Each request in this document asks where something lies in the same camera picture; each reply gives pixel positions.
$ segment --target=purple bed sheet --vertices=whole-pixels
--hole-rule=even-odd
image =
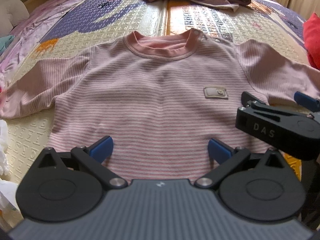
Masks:
[[[16,26],[9,48],[0,57],[0,86],[5,88],[37,42],[68,11],[84,0],[49,0],[37,7],[30,18]]]

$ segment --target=striped shirt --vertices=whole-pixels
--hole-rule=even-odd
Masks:
[[[228,99],[206,98],[206,85]],[[235,128],[241,93],[294,105],[296,91],[319,96],[320,72],[294,63],[269,45],[240,45],[191,29],[180,35],[138,32],[85,49],[71,58],[39,60],[1,93],[3,118],[55,106],[48,145],[69,151],[104,135],[114,140],[104,162],[127,180],[191,181],[214,164],[210,138],[264,152],[267,145]]]

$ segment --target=beige label patch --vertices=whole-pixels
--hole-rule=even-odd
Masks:
[[[205,98],[228,99],[227,89],[224,87],[205,86],[203,91]]]

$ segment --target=shirt sleeve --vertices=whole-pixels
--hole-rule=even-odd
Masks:
[[[255,40],[235,45],[235,49],[248,82],[268,98],[269,104],[295,106],[293,96],[297,91],[319,98],[319,70],[293,62]]]
[[[85,73],[94,47],[70,58],[39,60],[20,80],[1,92],[0,116],[25,117],[50,108]]]

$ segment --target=bed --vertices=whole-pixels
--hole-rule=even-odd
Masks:
[[[0,85],[20,79],[43,58],[70,57],[84,48],[112,41],[137,30],[146,36],[179,34],[197,28],[235,43],[248,39],[270,44],[282,55],[308,64],[303,47],[305,20],[273,0],[252,0],[236,12],[216,10],[187,0],[50,0],[36,8],[30,19],[12,30],[14,42],[0,58]],[[25,118],[6,120],[7,158],[11,175],[19,183],[46,146],[54,109]],[[287,161],[300,178],[300,162]],[[6,220],[14,226],[21,217]]]

